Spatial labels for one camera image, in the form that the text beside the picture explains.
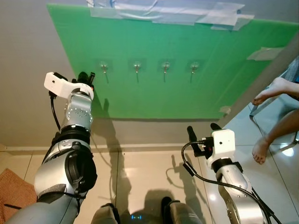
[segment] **green panel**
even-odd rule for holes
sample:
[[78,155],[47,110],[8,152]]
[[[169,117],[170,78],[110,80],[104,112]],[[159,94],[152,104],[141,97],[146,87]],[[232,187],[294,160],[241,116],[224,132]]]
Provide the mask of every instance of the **green panel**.
[[[48,10],[74,73],[96,73],[95,117],[108,116],[101,109],[106,99],[111,118],[221,118],[219,109],[233,105],[270,63],[246,58],[261,47],[286,46],[298,31],[298,24],[276,21],[252,20],[240,31],[223,31],[93,18],[87,7],[49,4]],[[136,60],[142,63],[138,77]],[[195,61],[199,69],[192,75]]]

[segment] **person's leg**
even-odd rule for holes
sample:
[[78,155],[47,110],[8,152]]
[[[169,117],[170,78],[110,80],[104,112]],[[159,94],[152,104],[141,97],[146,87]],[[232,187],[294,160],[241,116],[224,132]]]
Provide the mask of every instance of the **person's leg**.
[[299,97],[299,84],[278,77],[274,79],[268,89],[261,91],[260,94],[253,99],[252,104],[255,106],[260,105],[266,99],[278,96],[282,93]]
[[272,130],[254,145],[252,150],[256,162],[263,164],[270,144],[278,137],[299,131],[299,109],[285,115]]

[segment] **tape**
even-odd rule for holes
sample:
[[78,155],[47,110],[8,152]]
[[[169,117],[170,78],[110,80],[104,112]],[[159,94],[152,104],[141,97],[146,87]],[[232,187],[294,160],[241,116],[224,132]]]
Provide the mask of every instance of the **tape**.
[[255,61],[270,61],[277,57],[277,55],[284,48],[263,48],[252,53],[247,60],[255,60]]
[[214,24],[211,29],[215,30],[229,30],[229,31],[238,31],[243,26],[247,25],[252,19],[254,18],[254,15],[243,15],[238,14],[237,15],[237,22],[234,26],[228,26],[228,25],[218,25]]
[[88,0],[92,17],[146,20],[154,23],[234,26],[243,4],[193,0]]
[[231,112],[230,106],[223,106],[220,108],[219,112],[229,114]]

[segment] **bare foot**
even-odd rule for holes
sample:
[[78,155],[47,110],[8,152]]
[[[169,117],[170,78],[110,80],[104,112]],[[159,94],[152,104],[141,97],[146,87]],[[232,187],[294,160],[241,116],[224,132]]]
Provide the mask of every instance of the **bare foot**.
[[252,149],[252,155],[256,162],[263,164],[266,161],[267,150],[270,142],[265,137],[260,138]]
[[260,105],[266,99],[284,93],[287,88],[288,82],[289,81],[281,77],[274,79],[274,81],[270,84],[268,89],[261,91],[260,94],[258,94],[253,99],[252,104],[255,106]]

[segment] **brown rug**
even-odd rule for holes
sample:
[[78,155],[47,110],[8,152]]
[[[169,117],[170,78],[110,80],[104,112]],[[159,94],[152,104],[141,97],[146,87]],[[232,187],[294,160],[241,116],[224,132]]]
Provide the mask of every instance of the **brown rug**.
[[25,208],[36,202],[34,186],[22,180],[10,169],[0,174],[0,224],[7,221],[18,209],[4,204]]

